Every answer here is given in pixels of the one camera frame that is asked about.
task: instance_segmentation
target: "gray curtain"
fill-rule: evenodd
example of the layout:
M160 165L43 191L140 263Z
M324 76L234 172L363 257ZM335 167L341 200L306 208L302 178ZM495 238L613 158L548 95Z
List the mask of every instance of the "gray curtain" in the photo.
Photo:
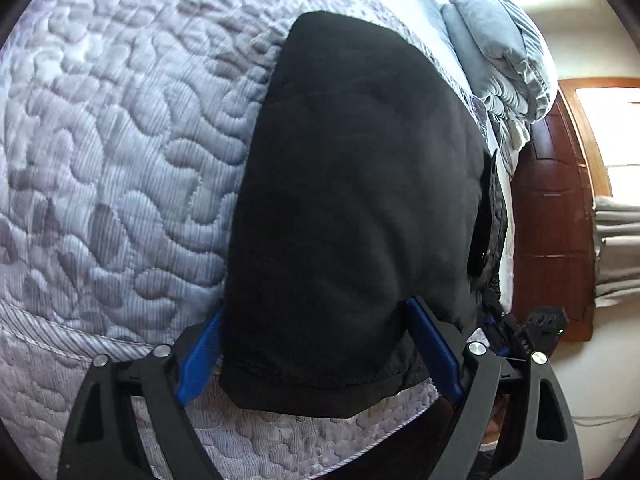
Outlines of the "gray curtain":
M596 306L640 302L640 205L595 200Z

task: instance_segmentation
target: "pillow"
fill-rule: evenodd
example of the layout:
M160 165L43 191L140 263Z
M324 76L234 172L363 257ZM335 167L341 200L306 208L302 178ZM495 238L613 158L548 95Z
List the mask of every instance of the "pillow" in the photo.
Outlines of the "pillow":
M511 0L449 0L476 45L527 99L530 122L542 119L556 100L556 66L542 33Z

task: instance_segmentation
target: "cable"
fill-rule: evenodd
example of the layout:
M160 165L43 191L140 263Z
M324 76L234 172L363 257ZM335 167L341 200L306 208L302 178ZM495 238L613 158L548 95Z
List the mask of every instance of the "cable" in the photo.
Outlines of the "cable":
M595 428L596 426L604 426L605 424L612 424L614 422L619 422L620 420L627 420L629 418L634 418L635 416L640 416L640 410L638 410L637 412L629 413L628 415L574 416L572 418L576 426L581 426L582 428ZM587 421L589 420L592 420L592 421L601 420L602 422L594 422L593 424L588 424Z

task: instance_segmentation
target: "quilted bedspread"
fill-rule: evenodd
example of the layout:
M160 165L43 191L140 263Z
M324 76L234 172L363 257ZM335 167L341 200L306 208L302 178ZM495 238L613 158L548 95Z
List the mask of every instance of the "quilted bedspread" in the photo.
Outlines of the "quilted bedspread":
M391 28L377 0L33 0L0 52L0 416L55 477L91 358L146 354L222 299L236 194L280 46L303 12ZM423 412L430 383L352 419L190 407L225 478L328 472ZM170 478L143 403L152 468Z

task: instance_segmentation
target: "silver bolt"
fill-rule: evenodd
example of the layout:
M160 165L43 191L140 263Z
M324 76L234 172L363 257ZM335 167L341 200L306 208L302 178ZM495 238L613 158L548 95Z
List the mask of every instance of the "silver bolt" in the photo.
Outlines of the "silver bolt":
M171 353L171 347L169 345L158 345L154 348L154 355L156 357L167 357Z
M533 354L531 354L531 358L533 359L533 362L538 363L539 365L543 365L548 360L546 355L542 352L533 352Z
M478 341L473 341L472 343L469 343L469 351L473 355L482 355L486 352L486 346Z
M92 361L92 364L94 366L100 367L100 366L104 366L108 362L109 362L109 357L107 355L99 354L96 357L94 357L94 360Z

